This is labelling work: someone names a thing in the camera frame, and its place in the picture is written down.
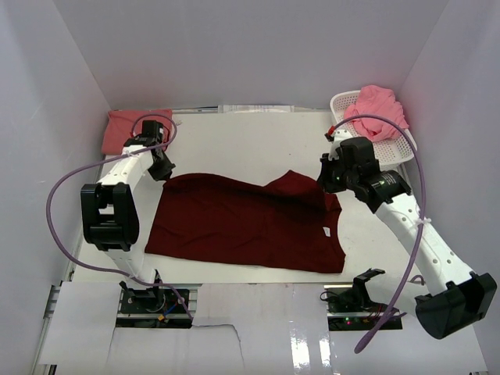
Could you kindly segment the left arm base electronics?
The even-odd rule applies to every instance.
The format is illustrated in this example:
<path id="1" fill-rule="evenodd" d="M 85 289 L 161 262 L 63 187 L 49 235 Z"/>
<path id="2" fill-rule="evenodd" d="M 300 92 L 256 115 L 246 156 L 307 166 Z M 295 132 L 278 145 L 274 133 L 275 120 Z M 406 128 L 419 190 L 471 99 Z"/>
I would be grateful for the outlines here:
<path id="1" fill-rule="evenodd" d="M 196 308 L 193 288 L 180 288 L 175 293 L 170 288 L 147 287 L 137 289 L 120 281 L 122 289 L 116 316 L 119 328 L 190 329 Z"/>

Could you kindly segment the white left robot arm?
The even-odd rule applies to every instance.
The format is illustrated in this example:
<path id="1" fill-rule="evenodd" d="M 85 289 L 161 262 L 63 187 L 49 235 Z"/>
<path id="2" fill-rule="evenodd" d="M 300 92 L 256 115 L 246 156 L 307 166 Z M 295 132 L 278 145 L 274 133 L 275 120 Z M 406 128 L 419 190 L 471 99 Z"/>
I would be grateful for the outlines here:
<path id="1" fill-rule="evenodd" d="M 133 192 L 142 177 L 171 178 L 175 164 L 164 152 L 166 129 L 157 120 L 144 120 L 141 133 L 123 145 L 122 158 L 97 183 L 80 190 L 83 234 L 87 243 L 104 252 L 117 266 L 138 280 L 151 283 L 156 271 L 144 264 L 137 248 L 140 221 Z"/>

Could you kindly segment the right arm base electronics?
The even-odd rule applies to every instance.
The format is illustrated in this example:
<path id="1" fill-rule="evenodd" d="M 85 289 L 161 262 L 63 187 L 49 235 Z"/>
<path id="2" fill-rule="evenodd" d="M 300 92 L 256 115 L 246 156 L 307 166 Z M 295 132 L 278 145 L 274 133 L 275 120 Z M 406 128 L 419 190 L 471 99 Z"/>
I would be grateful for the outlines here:
<path id="1" fill-rule="evenodd" d="M 386 304 L 372 301 L 364 289 L 373 277 L 383 270 L 368 269 L 346 287 L 325 287 L 319 299 L 327 304 L 327 322 L 330 332 L 369 331 L 381 320 Z"/>

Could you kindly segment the dark red t-shirt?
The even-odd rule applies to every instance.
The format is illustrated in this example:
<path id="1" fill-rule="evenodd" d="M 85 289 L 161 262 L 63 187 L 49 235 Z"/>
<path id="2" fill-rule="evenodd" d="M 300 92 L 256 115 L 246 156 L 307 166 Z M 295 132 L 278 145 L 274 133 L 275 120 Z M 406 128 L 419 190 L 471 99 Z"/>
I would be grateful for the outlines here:
<path id="1" fill-rule="evenodd" d="M 145 251 L 192 261 L 338 274 L 341 205 L 288 171 L 264 186 L 208 173 L 163 185 Z"/>

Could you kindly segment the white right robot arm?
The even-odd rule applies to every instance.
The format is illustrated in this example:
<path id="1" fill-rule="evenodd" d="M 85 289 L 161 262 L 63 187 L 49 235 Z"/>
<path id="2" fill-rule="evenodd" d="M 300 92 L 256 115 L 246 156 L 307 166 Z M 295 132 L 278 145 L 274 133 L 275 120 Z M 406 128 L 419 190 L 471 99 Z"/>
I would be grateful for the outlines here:
<path id="1" fill-rule="evenodd" d="M 369 269 L 353 280 L 348 296 L 354 305 L 369 312 L 381 303 L 413 315 L 436 339 L 482 320 L 497 290 L 494 278 L 474 272 L 450 249 L 421 215 L 423 206 L 401 175 L 380 169 L 367 138 L 329 135 L 327 140 L 331 149 L 320 158 L 319 185 L 327 193 L 352 191 L 396 236 L 410 256 L 409 266 L 423 278 L 414 284 L 409 273 L 392 277 Z"/>

